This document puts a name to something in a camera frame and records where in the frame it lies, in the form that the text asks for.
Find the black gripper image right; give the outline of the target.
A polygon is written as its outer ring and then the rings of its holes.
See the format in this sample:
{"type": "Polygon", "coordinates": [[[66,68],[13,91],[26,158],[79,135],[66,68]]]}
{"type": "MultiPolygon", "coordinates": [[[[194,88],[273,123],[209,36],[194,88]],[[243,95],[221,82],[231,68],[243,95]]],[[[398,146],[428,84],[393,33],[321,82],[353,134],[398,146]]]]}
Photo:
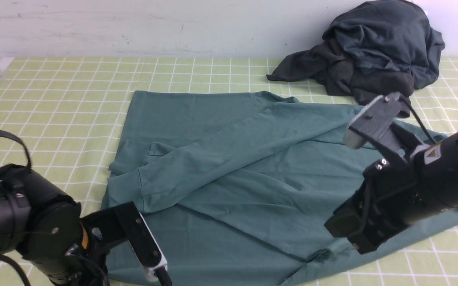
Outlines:
{"type": "Polygon", "coordinates": [[[362,255],[391,239],[417,243],[432,235],[431,164],[416,159],[396,171],[376,164],[361,187],[325,222],[335,238],[347,238],[362,255]]]}

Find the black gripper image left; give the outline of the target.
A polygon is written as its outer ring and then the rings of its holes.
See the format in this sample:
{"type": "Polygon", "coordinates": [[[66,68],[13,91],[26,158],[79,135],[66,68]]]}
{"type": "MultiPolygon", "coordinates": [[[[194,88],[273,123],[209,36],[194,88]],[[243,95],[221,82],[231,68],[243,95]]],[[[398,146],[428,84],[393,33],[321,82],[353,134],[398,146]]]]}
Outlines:
{"type": "Polygon", "coordinates": [[[78,223],[32,232],[27,238],[27,261],[54,286],[109,286],[105,257],[96,252],[97,241],[78,223]]]}

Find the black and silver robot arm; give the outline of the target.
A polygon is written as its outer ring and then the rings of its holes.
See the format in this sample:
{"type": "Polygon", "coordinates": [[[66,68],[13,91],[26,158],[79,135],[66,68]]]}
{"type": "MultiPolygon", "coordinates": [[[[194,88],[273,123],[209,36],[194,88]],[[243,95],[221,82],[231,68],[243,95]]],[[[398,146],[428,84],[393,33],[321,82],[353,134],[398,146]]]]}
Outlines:
{"type": "Polygon", "coordinates": [[[0,167],[0,260],[16,251],[55,286],[107,286],[81,205],[37,172],[0,167]]]}

